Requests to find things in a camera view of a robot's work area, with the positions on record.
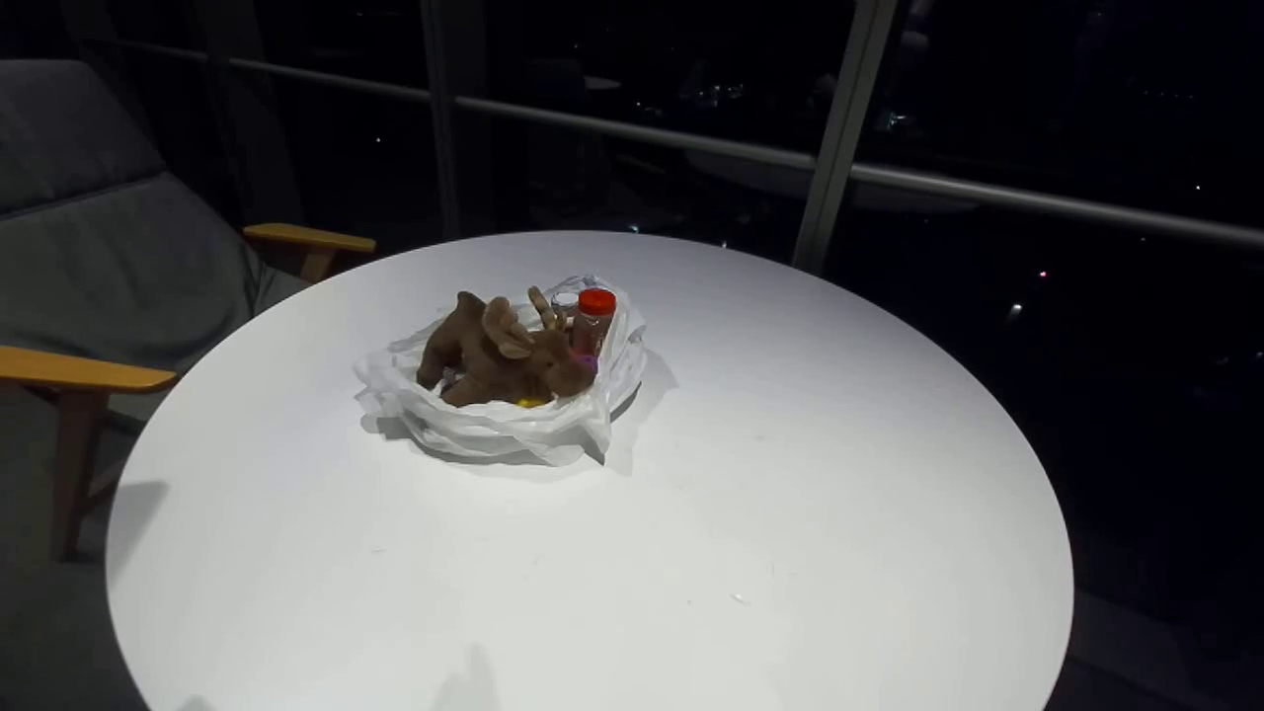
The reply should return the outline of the spice jar with orange lid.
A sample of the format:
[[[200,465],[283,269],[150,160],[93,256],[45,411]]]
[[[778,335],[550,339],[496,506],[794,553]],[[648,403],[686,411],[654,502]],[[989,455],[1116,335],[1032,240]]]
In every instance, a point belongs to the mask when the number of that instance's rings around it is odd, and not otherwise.
[[[567,355],[586,378],[595,377],[595,360],[615,318],[615,297],[610,290],[581,290],[567,328]]]

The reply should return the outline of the brown plush moose toy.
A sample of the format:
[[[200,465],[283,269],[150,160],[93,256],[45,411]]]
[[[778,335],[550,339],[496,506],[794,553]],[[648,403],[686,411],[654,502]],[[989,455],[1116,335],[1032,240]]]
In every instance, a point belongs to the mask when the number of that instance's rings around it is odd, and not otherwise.
[[[463,293],[454,311],[426,335],[419,387],[452,407],[550,403],[581,397],[592,373],[574,355],[565,323],[546,311],[528,334],[505,297]]]

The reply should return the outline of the metal window railing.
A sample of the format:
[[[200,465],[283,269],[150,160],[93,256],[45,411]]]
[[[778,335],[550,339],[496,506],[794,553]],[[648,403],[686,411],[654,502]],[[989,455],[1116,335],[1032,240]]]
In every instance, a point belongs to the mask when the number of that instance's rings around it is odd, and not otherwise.
[[[220,65],[229,71],[247,71],[247,77],[268,77],[268,81],[301,81],[301,83],[338,87],[338,91],[361,91],[361,97],[380,97],[380,100],[436,102],[432,91],[405,87],[405,83],[330,77],[330,71],[287,69],[287,65],[268,65],[268,58],[208,57],[208,53],[146,45],[146,39],[100,39],[100,45],[141,53],[141,57],[162,57],[162,58],[187,58],[187,65]],[[670,152],[704,152],[704,154],[744,160],[744,162],[778,165],[778,170],[808,170],[815,165],[808,154],[778,152],[778,145],[704,137],[704,133],[683,133],[683,129],[663,129],[663,128],[635,128],[635,122],[592,119],[592,115],[574,115],[574,110],[546,110],[546,108],[521,108],[521,102],[502,102],[502,100],[479,100],[479,97],[454,97],[452,102],[454,102],[454,110],[565,128],[565,129],[588,129],[588,133],[670,145]],[[1105,207],[1105,203],[1086,203],[1086,199],[966,181],[966,177],[924,174],[924,170],[853,162],[849,177],[870,181],[870,185],[886,185],[886,189],[910,189],[910,195],[932,195],[932,199],[979,203],[979,207],[1002,207],[1002,211],[1035,211],[1035,215],[1080,216],[1080,223],[1141,229],[1141,233],[1170,233],[1170,239],[1222,240],[1222,247],[1243,247],[1243,248],[1264,247],[1264,229],[1251,229],[1251,227]]]

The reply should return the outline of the vertical window frame post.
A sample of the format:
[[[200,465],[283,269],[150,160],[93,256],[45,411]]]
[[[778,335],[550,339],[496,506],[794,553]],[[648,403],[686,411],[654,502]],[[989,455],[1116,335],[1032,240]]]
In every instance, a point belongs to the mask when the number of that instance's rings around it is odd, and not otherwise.
[[[828,256],[828,240],[836,229],[836,215],[849,189],[858,141],[864,133],[864,115],[874,102],[874,87],[886,65],[889,31],[902,0],[858,0],[853,24],[845,39],[845,57],[836,69],[836,87],[828,102],[828,119],[823,129],[823,145],[815,154],[806,215],[794,240],[798,269],[823,269]]]

